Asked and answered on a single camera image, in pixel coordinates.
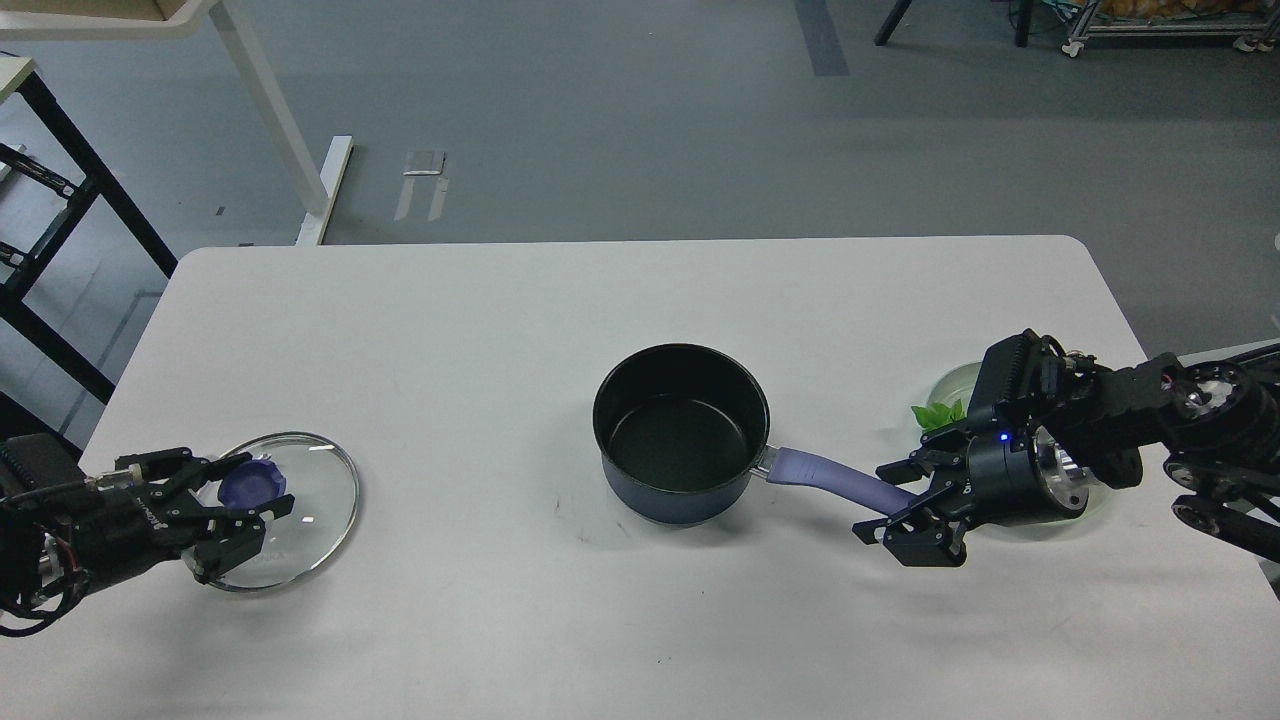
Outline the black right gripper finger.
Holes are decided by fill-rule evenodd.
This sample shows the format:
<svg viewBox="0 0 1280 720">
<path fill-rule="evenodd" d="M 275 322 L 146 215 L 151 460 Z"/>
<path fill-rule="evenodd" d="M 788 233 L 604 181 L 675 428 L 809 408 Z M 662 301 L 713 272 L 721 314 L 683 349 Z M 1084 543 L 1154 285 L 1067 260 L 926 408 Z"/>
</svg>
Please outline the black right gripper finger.
<svg viewBox="0 0 1280 720">
<path fill-rule="evenodd" d="M 891 486 L 902 487 L 927 479 L 931 486 L 964 486 L 968 474 L 970 441 L 957 445 L 922 445 L 905 459 L 879 465 L 876 475 Z"/>
<path fill-rule="evenodd" d="M 969 514 L 945 509 L 938 495 L 924 495 L 902 511 L 854 524 L 852 533 L 864 544 L 883 546 L 905 568 L 960 568 L 972 528 Z"/>
</svg>

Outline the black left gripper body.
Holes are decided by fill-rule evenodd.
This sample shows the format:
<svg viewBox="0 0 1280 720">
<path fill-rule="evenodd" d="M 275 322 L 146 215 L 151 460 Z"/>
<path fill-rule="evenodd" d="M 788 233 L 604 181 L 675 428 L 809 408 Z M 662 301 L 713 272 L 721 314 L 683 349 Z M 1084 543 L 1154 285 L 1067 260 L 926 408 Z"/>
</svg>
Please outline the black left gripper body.
<svg viewBox="0 0 1280 720">
<path fill-rule="evenodd" d="M 77 589 L 105 591 L 195 547 L 201 521 L 186 515 L 195 505 L 170 482 L 79 488 L 41 501 L 40 524 L 61 539 L 58 552 Z"/>
</svg>

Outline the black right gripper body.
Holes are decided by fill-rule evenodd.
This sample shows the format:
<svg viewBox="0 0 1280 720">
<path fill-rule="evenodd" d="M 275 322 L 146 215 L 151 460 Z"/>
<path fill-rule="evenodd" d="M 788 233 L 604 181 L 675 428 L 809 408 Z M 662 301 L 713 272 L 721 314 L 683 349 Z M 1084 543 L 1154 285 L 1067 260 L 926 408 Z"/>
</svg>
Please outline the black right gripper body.
<svg viewBox="0 0 1280 720">
<path fill-rule="evenodd" d="M 974 527 L 1068 521 L 1088 509 L 1091 471 L 1046 429 L 996 430 L 969 441 L 963 506 Z"/>
</svg>

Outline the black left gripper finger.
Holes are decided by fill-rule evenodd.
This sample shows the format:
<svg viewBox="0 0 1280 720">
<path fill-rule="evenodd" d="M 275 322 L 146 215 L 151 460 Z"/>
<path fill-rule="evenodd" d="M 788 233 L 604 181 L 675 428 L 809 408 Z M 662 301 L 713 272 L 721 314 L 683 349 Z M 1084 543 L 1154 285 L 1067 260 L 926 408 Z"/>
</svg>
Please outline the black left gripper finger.
<svg viewBox="0 0 1280 720">
<path fill-rule="evenodd" d="M 128 471 L 128 486 L 115 488 L 115 501 L 125 497 L 151 497 L 159 491 L 165 498 L 178 489 L 198 493 L 202 488 L 218 486 L 229 487 L 232 478 L 244 477 L 257 459 L 252 454 L 233 454 L 228 457 L 209 460 L 196 456 L 187 447 L 165 448 L 146 454 L 123 455 L 116 459 L 115 469 Z"/>
<path fill-rule="evenodd" d="M 262 552 L 270 523 L 293 509 L 293 495 L 251 509 L 200 507 L 193 515 L 196 534 L 189 547 L 189 570 L 197 583 L 246 585 L 230 579 L 230 574 Z"/>
</svg>

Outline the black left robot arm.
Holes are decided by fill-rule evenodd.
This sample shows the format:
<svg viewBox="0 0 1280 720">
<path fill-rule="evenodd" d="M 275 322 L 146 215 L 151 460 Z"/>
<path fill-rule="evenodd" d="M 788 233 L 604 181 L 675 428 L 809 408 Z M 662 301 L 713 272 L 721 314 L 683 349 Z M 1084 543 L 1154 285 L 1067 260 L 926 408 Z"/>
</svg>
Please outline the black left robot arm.
<svg viewBox="0 0 1280 720">
<path fill-rule="evenodd" d="M 50 628 L 86 597 L 163 562 L 210 584 L 257 556 L 289 515 L 282 473 L 247 452 L 125 455 L 90 475 L 46 434 L 3 442 L 3 612 L 8 638 Z"/>
</svg>

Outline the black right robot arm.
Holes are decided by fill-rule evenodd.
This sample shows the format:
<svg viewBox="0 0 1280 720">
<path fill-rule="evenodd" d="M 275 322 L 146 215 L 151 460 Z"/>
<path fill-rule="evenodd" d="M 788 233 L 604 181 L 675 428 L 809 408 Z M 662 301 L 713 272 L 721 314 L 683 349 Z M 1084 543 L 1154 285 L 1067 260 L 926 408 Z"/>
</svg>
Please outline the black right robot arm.
<svg viewBox="0 0 1280 720">
<path fill-rule="evenodd" d="M 1180 521 L 1277 560 L 1276 346 L 1111 369 L 1024 331 L 987 348 L 975 382 L 963 419 L 877 469 L 891 489 L 929 484 L 854 525 L 861 542 L 905 566 L 956 568 L 969 530 L 1075 520 L 1093 487 L 1139 486 L 1140 448 L 1160 445 Z"/>
</svg>

